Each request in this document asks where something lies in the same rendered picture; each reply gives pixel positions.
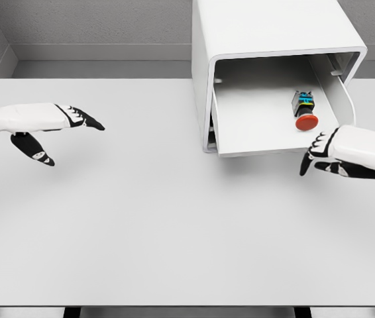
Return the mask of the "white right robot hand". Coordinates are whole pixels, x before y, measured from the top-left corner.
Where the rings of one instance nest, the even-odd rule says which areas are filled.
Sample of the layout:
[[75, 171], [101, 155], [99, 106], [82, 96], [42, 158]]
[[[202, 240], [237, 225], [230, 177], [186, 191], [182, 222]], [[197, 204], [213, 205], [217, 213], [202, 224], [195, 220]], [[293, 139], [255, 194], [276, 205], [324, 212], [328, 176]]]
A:
[[342, 125], [320, 133], [304, 154], [299, 174], [304, 176], [311, 164], [342, 177], [375, 180], [375, 131]]

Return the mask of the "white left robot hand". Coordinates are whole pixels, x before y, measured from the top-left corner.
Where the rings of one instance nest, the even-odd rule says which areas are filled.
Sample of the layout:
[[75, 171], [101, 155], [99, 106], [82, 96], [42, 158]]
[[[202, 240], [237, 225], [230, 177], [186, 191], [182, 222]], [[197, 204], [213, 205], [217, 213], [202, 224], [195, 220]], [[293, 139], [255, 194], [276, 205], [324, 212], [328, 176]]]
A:
[[54, 166], [55, 163], [32, 133], [60, 131], [80, 126], [105, 130], [96, 119], [70, 105], [32, 103], [0, 108], [0, 131], [10, 132], [14, 146], [29, 158], [47, 166]]

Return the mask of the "red button load switch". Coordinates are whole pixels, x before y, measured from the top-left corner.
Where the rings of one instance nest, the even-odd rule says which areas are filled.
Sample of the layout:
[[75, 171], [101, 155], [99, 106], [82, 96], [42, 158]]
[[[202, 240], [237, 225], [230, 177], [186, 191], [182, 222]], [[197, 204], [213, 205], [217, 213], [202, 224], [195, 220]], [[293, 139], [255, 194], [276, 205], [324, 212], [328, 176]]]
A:
[[296, 91], [292, 99], [292, 109], [296, 118], [295, 127], [299, 131], [314, 129], [319, 119], [313, 114], [315, 102], [312, 92]]

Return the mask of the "white cabinet drawer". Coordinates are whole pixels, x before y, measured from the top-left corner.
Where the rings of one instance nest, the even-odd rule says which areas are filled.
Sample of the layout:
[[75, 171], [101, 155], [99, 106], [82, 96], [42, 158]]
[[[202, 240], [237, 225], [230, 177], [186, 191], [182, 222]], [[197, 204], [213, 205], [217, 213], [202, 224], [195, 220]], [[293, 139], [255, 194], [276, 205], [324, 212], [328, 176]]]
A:
[[[308, 148], [322, 131], [354, 125], [354, 106], [324, 54], [219, 60], [215, 65], [211, 114], [221, 157]], [[292, 101], [310, 92], [318, 125], [295, 127]]]

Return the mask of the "white storage cabinet shell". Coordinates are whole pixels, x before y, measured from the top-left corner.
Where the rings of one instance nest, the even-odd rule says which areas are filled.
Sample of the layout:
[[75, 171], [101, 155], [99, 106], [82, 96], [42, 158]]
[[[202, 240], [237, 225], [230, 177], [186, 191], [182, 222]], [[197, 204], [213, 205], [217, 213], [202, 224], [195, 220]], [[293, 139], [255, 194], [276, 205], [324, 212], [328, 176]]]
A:
[[338, 0], [193, 0], [191, 49], [203, 149], [216, 153], [211, 106], [219, 60], [324, 54], [347, 87], [367, 53]]

